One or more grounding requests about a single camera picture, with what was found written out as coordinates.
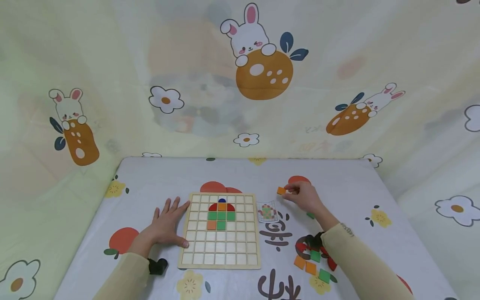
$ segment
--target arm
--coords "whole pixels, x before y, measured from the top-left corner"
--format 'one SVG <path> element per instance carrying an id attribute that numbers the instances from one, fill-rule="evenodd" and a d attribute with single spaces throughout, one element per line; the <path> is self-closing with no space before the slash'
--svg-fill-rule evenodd
<path id="1" fill-rule="evenodd" d="M 291 194 L 284 194 L 283 198 L 315 215 L 325 230 L 322 235 L 325 249 L 342 268 L 360 299 L 414 299 L 396 274 L 324 206 L 312 185 L 295 182 L 285 188 Z"/>
<path id="2" fill-rule="evenodd" d="M 161 214 L 158 207 L 155 209 L 152 224 L 133 240 L 128 252 L 122 255 L 117 267 L 97 292 L 94 300 L 138 299 L 146 287 L 150 273 L 147 258 L 153 245 L 166 243 L 188 247 L 187 240 L 175 233 L 175 226 L 187 210 L 190 201 L 178 207 L 179 202 L 180 198 L 177 197 L 170 207 L 171 200 L 168 198 Z"/>

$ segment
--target white flower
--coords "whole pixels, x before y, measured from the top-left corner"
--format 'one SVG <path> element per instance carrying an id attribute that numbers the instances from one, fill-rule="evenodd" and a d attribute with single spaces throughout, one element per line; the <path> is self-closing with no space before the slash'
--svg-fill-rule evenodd
<path id="1" fill-rule="evenodd" d="M 471 227 L 473 221 L 480 220 L 480 208 L 473 205 L 472 199 L 465 196 L 454 196 L 435 202 L 437 213 L 447 218 L 453 218 L 458 224 Z"/>
<path id="2" fill-rule="evenodd" d="M 480 105 L 471 105 L 465 110 L 467 122 L 465 122 L 465 129 L 471 132 L 480 131 Z"/>
<path id="3" fill-rule="evenodd" d="M 249 133 L 241 133 L 239 134 L 238 138 L 233 140 L 234 143 L 239 144 L 240 147 L 248 147 L 250 145 L 256 145 L 259 143 L 258 140 L 259 135 L 254 133 L 254 134 L 249 134 Z"/>
<path id="4" fill-rule="evenodd" d="M 162 157 L 161 154 L 158 153 L 150 153 L 150 152 L 143 152 L 142 153 L 143 157 Z"/>
<path id="5" fill-rule="evenodd" d="M 383 159 L 375 154 L 366 154 L 361 159 L 368 159 L 374 168 L 378 168 Z"/>
<path id="6" fill-rule="evenodd" d="M 40 261 L 17 261 L 12 264 L 0 281 L 0 299 L 19 300 L 30 297 L 36 286 L 35 275 L 40 268 Z"/>
<path id="7" fill-rule="evenodd" d="M 152 96 L 148 98 L 148 101 L 163 113 L 171 114 L 173 110 L 180 109 L 185 105 L 180 99 L 180 93 L 175 89 L 165 90 L 161 86 L 152 86 L 150 92 Z"/>

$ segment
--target cartoon rabbit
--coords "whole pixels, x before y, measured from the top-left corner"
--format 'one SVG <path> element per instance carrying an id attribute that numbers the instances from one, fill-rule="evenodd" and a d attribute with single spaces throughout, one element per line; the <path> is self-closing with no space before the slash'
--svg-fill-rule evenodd
<path id="1" fill-rule="evenodd" d="M 50 90 L 48 95 L 55 102 L 55 109 L 65 130 L 70 129 L 69 120 L 77 120 L 79 124 L 87 122 L 87 117 L 84 116 L 82 105 L 80 104 L 80 98 L 83 95 L 81 89 L 74 88 L 70 92 L 69 98 L 65 97 L 61 90 L 57 89 Z"/>
<path id="2" fill-rule="evenodd" d="M 261 49 L 262 54 L 270 56 L 275 53 L 276 46 L 270 44 L 262 25 L 258 23 L 258 7 L 250 3 L 245 7 L 244 23 L 228 19 L 223 21 L 220 31 L 231 38 L 233 55 L 237 58 L 235 64 L 243 67 L 248 63 L 247 54 Z"/>
<path id="3" fill-rule="evenodd" d="M 401 96 L 405 95 L 405 91 L 396 92 L 393 94 L 393 91 L 396 89 L 395 83 L 389 83 L 385 86 L 383 91 L 379 92 L 371 96 L 370 98 L 366 99 L 365 101 L 357 104 L 357 109 L 363 109 L 366 106 L 370 107 L 370 112 L 368 116 L 370 118 L 375 117 L 377 112 L 380 111 L 382 108 L 388 105 L 390 101 L 400 98 Z"/>

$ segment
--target fabric backdrop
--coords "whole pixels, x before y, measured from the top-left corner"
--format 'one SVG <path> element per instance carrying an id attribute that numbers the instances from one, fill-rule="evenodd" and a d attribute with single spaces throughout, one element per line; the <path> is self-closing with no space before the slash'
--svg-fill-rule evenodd
<path id="1" fill-rule="evenodd" d="M 473 299 L 479 14 L 476 0 L 2 1 L 0 295 L 23 264 L 25 296 L 51 299 L 120 160 L 162 155 L 370 159 Z"/>

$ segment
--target beige sleeve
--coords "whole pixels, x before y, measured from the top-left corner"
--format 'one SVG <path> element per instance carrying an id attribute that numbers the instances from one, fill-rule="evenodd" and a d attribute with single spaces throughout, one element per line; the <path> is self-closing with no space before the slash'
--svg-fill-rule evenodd
<path id="1" fill-rule="evenodd" d="M 397 275 L 344 224 L 324 233 L 322 242 L 361 300 L 414 299 Z"/>
<path id="2" fill-rule="evenodd" d="M 148 280 L 148 260 L 135 253 L 125 253 L 94 300 L 138 299 Z"/>

